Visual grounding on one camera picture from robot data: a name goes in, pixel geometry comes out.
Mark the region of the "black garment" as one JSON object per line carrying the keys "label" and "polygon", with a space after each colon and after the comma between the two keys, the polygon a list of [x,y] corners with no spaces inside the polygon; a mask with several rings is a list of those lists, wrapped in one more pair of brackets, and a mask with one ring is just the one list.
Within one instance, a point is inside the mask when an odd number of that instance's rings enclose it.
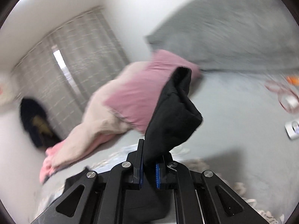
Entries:
{"label": "black garment", "polygon": [[188,97],[191,74],[188,68],[177,68],[161,91],[143,138],[143,184],[139,190],[126,191],[122,223],[146,223],[168,213],[174,195],[172,190],[157,188],[156,164],[202,123],[201,113]]}

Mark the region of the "dark clothes hanging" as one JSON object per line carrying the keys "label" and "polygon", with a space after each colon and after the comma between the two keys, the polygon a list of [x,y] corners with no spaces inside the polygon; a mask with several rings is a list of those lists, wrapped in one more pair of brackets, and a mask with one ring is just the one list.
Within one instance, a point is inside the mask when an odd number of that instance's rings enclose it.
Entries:
{"label": "dark clothes hanging", "polygon": [[29,134],[37,149],[47,149],[61,142],[53,130],[43,106],[33,98],[23,98],[20,103],[23,129]]}

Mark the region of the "beige pink duvet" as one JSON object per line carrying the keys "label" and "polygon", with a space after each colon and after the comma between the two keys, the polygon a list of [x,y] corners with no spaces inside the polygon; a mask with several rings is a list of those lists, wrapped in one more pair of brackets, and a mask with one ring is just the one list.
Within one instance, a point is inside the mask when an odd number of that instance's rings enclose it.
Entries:
{"label": "beige pink duvet", "polygon": [[130,63],[113,80],[95,91],[85,108],[81,123],[60,143],[46,149],[46,158],[40,170],[40,182],[55,172],[84,158],[99,145],[108,142],[115,135],[125,133],[131,126],[114,116],[103,102],[124,83],[147,67],[149,62]]}

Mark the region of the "grey bed sheet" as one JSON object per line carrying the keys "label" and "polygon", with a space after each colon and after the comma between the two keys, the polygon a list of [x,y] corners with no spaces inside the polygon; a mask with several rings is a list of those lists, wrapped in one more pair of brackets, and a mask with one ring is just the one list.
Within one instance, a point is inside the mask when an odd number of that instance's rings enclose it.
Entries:
{"label": "grey bed sheet", "polygon": [[191,100],[203,123],[172,150],[195,170],[210,169],[272,223],[286,223],[298,204],[298,140],[285,124],[296,118],[278,101],[280,75],[205,73]]}

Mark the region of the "pink pillow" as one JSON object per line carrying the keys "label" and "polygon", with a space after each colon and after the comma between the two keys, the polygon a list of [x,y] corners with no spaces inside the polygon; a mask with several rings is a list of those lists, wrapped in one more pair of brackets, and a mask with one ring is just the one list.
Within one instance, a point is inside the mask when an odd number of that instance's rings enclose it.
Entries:
{"label": "pink pillow", "polygon": [[172,52],[157,50],[145,69],[121,85],[104,101],[104,105],[135,130],[145,133],[161,90],[178,67],[191,69],[192,82],[200,76],[198,65]]}

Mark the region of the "white small box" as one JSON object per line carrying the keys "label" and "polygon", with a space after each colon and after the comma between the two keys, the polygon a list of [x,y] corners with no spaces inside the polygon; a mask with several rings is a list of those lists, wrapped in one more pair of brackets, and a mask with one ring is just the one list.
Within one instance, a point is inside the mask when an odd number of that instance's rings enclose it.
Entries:
{"label": "white small box", "polygon": [[298,139],[298,137],[299,137],[298,119],[287,122],[285,124],[285,130],[286,130],[287,136],[290,140]]}

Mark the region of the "grey patterned curtain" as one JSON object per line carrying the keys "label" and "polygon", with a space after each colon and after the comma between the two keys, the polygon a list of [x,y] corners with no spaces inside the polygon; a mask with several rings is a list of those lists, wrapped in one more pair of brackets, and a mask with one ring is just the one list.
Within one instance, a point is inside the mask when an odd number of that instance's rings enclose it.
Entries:
{"label": "grey patterned curtain", "polygon": [[129,63],[102,8],[65,22],[14,67],[21,95],[37,100],[65,138],[83,117],[89,98]]}

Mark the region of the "cloth covered air conditioner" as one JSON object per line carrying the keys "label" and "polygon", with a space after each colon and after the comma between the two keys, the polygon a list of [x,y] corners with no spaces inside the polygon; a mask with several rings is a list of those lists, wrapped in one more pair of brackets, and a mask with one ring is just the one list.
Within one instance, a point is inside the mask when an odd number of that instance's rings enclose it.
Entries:
{"label": "cloth covered air conditioner", "polygon": [[15,82],[9,73],[1,72],[1,113],[11,107],[16,99]]}

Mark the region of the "orange small object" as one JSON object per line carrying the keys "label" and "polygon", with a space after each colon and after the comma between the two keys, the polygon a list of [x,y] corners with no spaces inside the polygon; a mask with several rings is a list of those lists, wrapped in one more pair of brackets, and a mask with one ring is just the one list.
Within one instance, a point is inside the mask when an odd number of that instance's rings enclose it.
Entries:
{"label": "orange small object", "polygon": [[291,85],[299,86],[299,77],[298,76],[287,76],[286,80]]}

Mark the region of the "grey quilted headboard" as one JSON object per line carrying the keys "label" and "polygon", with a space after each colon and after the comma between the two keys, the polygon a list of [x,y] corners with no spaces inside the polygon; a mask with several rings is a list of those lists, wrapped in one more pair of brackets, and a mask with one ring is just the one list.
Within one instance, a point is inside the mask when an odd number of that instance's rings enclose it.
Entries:
{"label": "grey quilted headboard", "polygon": [[281,0],[192,0],[147,41],[204,70],[298,69],[298,25]]}

